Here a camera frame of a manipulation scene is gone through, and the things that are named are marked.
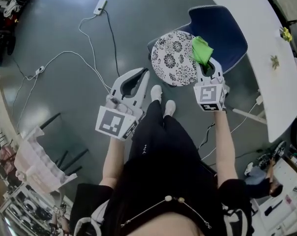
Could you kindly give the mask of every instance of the black top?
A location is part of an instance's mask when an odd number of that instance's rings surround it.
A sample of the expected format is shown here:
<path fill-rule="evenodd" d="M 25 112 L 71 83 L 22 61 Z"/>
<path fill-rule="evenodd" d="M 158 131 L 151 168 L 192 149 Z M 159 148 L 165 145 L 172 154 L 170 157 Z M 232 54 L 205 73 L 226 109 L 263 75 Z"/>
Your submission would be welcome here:
<path fill-rule="evenodd" d="M 260 199 L 270 195 L 270 178 L 264 179 L 261 183 L 247 185 L 248 195 L 253 199 Z"/>
<path fill-rule="evenodd" d="M 245 182 L 238 179 L 228 180 L 217 189 L 213 175 L 201 166 L 200 161 L 184 153 L 154 152 L 128 161 L 115 190 L 107 186 L 79 185 L 70 228 L 73 232 L 78 219 L 90 217 L 99 205 L 110 199 L 101 226 L 104 236 L 128 235 L 147 221 L 170 211 L 193 220 L 205 236 L 223 236 L 227 232 L 223 219 L 226 211 L 222 204 L 228 207 L 227 210 L 241 209 L 250 228 L 251 205 L 246 191 Z M 177 201 L 163 202 L 124 227 L 120 226 L 168 195 L 183 197 L 211 229 L 195 212 Z"/>

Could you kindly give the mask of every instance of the power strip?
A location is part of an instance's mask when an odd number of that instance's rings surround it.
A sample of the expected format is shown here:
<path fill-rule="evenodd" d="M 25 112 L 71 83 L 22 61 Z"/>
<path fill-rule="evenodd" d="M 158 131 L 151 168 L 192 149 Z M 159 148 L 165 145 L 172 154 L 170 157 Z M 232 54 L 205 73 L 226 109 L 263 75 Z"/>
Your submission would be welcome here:
<path fill-rule="evenodd" d="M 103 11 L 102 9 L 105 7 L 107 0 L 99 0 L 96 8 L 94 10 L 94 14 L 96 16 L 99 16 L 101 14 L 101 12 Z"/>

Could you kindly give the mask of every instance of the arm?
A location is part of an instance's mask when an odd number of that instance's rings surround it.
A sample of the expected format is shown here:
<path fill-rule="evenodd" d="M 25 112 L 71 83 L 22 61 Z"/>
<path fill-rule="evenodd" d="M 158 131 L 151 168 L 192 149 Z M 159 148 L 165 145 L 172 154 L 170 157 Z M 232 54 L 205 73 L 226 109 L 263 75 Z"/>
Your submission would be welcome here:
<path fill-rule="evenodd" d="M 225 111 L 214 112 L 216 131 L 216 168 L 218 187 L 228 179 L 238 179 L 235 148 Z"/>
<path fill-rule="evenodd" d="M 273 182 L 273 166 L 274 166 L 274 164 L 275 164 L 274 159 L 271 159 L 270 165 L 267 170 L 267 176 L 266 176 L 266 178 L 270 178 L 270 183 Z"/>
<path fill-rule="evenodd" d="M 123 170 L 123 163 L 124 142 L 111 137 L 103 168 L 103 179 L 100 185 L 106 185 L 114 189 Z"/>

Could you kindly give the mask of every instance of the white table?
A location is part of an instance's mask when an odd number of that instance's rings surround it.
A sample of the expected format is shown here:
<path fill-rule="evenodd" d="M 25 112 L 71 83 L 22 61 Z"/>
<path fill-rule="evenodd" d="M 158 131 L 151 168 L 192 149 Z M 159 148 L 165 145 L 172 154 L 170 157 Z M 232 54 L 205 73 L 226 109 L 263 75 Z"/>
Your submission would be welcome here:
<path fill-rule="evenodd" d="M 247 56 L 257 79 L 267 118 L 268 139 L 276 140 L 297 116 L 297 68 L 290 44 L 277 32 L 282 27 L 268 0 L 214 0 L 226 7 L 247 43 Z M 270 56 L 280 66 L 272 68 Z"/>

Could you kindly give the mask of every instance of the hand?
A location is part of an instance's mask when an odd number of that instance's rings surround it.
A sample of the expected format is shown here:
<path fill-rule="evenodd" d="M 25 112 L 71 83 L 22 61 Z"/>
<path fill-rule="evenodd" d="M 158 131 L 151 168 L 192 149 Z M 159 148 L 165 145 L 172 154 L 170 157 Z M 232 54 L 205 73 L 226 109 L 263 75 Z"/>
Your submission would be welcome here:
<path fill-rule="evenodd" d="M 274 158 L 270 159 L 270 166 L 273 167 L 275 165 L 275 160 Z"/>

